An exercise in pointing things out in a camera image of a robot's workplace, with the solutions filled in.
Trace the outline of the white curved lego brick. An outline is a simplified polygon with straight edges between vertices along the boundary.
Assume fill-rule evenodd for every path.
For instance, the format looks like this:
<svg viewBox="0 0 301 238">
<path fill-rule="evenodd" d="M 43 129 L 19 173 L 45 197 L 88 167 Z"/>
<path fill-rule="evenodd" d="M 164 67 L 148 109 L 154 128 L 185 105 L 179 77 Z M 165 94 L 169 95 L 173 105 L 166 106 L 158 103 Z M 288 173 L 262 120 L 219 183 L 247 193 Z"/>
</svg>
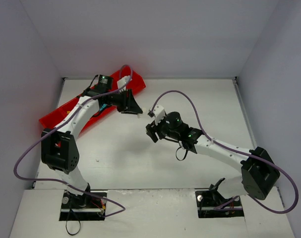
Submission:
<svg viewBox="0 0 301 238">
<path fill-rule="evenodd" d="M 138 118 L 143 118 L 147 116 L 147 109 L 146 108 L 142 108 L 142 113 L 137 114 Z"/>
</svg>

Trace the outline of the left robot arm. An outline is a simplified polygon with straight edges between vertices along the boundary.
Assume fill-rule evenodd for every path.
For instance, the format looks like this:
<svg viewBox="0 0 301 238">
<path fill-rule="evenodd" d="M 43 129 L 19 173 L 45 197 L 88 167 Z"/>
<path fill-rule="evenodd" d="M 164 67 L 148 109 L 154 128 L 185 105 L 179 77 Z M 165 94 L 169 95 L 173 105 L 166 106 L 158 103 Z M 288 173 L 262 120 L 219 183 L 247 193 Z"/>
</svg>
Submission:
<svg viewBox="0 0 301 238">
<path fill-rule="evenodd" d="M 117 82 L 117 90 L 112 91 L 113 78 L 99 75 L 98 83 L 92 89 L 85 89 L 79 96 L 77 104 L 71 112 L 52 130 L 46 128 L 42 132 L 41 160 L 54 170 L 67 190 L 82 196 L 89 192 L 89 183 L 83 178 L 79 168 L 79 152 L 76 140 L 92 116 L 108 106 L 116 107 L 122 114 L 142 114 L 136 103 L 132 90 L 127 89 L 132 75 L 122 77 Z"/>
</svg>

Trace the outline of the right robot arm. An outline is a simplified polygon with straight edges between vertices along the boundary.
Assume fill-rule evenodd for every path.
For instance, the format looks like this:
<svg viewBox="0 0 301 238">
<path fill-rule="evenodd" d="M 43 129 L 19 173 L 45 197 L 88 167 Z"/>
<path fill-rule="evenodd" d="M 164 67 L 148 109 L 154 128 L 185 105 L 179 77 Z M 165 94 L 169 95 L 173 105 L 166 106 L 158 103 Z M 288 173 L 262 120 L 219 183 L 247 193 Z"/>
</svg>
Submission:
<svg viewBox="0 0 301 238">
<path fill-rule="evenodd" d="M 237 177 L 222 177 L 210 185 L 209 192 L 218 204 L 240 195 L 264 200 L 280 177 L 280 172 L 271 166 L 273 161 L 263 148 L 240 151 L 227 143 L 221 147 L 221 141 L 208 139 L 202 130 L 184 123 L 178 112 L 166 113 L 160 105 L 149 110 L 148 115 L 153 122 L 146 126 L 146 134 L 153 142 L 165 139 L 178 143 L 179 148 L 187 153 L 208 156 L 239 172 Z"/>
</svg>

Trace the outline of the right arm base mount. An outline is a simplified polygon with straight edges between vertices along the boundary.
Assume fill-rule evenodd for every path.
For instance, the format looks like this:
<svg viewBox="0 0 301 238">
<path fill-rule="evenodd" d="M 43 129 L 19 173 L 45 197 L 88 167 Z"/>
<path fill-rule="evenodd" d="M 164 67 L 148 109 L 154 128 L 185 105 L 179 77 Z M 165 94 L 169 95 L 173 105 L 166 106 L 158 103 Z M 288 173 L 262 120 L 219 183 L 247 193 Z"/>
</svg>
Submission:
<svg viewBox="0 0 301 238">
<path fill-rule="evenodd" d="M 218 192 L 224 180 L 225 178 L 221 178 L 216 184 L 211 184 L 208 189 L 195 192 L 197 214 L 200 219 L 244 216 L 240 198 L 230 202 L 230 198 L 224 198 Z"/>
</svg>

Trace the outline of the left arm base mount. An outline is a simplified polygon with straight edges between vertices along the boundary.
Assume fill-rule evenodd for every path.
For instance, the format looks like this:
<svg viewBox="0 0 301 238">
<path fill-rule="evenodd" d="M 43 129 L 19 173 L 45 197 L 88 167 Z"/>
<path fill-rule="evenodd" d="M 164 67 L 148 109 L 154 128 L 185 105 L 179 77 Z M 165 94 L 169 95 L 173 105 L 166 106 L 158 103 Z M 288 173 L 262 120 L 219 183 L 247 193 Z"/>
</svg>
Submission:
<svg viewBox="0 0 301 238">
<path fill-rule="evenodd" d="M 74 195 L 63 192 L 59 221 L 104 221 L 106 215 L 105 199 L 86 194 Z"/>
</svg>

